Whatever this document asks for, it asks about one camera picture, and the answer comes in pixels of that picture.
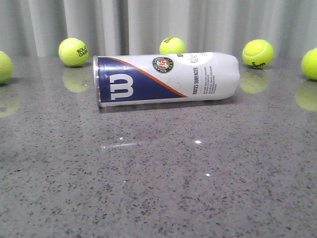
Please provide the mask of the white blue tennis can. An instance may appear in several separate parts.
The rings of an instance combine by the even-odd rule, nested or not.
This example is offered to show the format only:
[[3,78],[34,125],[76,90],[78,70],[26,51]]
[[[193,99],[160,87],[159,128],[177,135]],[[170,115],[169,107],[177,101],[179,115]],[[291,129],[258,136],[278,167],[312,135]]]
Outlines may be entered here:
[[235,56],[182,53],[94,56],[99,107],[222,100],[240,83]]

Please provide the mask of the centre tennis ball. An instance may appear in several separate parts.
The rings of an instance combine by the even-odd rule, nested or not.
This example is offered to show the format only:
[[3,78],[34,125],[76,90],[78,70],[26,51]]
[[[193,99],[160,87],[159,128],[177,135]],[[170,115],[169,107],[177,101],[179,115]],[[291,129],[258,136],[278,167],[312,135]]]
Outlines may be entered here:
[[180,38],[167,37],[165,38],[160,46],[160,54],[182,54],[186,52],[186,45]]

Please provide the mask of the Roland Garros tennis ball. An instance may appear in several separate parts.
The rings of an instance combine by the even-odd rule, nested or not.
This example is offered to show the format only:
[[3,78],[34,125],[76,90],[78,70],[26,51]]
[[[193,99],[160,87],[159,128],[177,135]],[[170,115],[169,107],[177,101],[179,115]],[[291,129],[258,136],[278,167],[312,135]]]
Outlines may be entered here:
[[63,40],[58,49],[62,62],[70,67],[83,65],[89,58],[89,51],[86,44],[77,38]]

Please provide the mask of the Wilson tennis ball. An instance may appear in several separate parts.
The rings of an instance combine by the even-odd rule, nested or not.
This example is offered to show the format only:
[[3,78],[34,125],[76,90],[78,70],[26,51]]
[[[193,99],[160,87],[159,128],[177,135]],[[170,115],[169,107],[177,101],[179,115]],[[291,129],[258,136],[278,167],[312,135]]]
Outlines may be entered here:
[[273,58],[274,47],[266,40],[252,40],[242,50],[243,62],[251,68],[263,68],[270,64]]

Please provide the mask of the far left tennis ball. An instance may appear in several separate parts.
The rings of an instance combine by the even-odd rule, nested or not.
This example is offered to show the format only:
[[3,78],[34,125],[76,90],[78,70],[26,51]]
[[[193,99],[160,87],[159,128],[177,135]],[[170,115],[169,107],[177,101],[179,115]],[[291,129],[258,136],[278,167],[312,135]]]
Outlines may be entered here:
[[11,58],[3,51],[0,52],[0,83],[6,83],[12,76],[13,63]]

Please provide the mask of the far right tennis ball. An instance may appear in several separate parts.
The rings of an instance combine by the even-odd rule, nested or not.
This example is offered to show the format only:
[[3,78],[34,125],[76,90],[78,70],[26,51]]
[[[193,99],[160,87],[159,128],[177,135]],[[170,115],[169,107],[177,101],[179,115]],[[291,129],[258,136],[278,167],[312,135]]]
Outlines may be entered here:
[[302,58],[302,72],[309,79],[317,79],[317,48],[309,50]]

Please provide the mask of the grey curtain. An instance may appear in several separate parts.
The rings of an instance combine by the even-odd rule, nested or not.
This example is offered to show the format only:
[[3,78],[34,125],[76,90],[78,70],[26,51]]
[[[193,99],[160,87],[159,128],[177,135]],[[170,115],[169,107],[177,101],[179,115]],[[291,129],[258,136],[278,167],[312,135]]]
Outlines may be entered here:
[[51,57],[62,40],[82,40],[90,55],[156,54],[164,38],[188,52],[240,56],[251,40],[275,56],[300,58],[317,45],[314,0],[3,0],[0,49]]

